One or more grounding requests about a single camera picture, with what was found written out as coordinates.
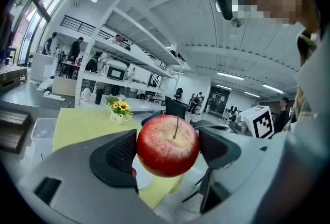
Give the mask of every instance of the apple stem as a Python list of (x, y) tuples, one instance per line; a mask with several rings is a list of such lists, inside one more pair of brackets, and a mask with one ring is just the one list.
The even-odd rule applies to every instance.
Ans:
[(175, 128), (175, 133), (174, 133), (173, 139), (175, 139), (175, 137), (176, 137), (177, 127), (178, 126), (179, 126), (179, 116), (177, 116), (177, 118), (176, 118), (176, 128)]

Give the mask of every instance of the flower pot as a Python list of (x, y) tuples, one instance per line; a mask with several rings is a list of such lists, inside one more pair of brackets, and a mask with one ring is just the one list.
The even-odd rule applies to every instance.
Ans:
[(128, 119), (126, 119), (125, 116), (122, 116), (121, 118), (119, 117), (118, 114), (116, 114), (115, 112), (110, 112), (110, 120), (114, 123), (117, 124), (123, 124), (124, 122), (126, 122)]

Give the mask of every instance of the yellow flower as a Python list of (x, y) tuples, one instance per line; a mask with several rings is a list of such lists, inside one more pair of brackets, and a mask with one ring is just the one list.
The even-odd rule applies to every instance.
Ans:
[(121, 110), (129, 110), (129, 105), (126, 102), (120, 102), (119, 107)]

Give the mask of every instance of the red apple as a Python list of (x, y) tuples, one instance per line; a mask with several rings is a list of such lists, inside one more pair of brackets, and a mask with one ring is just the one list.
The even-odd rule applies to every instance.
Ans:
[(188, 171), (200, 152), (195, 129), (185, 120), (171, 115), (149, 120), (137, 141), (138, 158), (143, 167), (159, 177), (175, 177)]

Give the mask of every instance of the clear plastic box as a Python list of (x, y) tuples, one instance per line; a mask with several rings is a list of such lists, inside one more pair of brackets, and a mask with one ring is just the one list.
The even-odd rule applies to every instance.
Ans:
[(42, 161), (53, 152), (53, 139), (57, 119), (38, 118), (32, 130), (31, 139), (35, 144), (34, 159)]

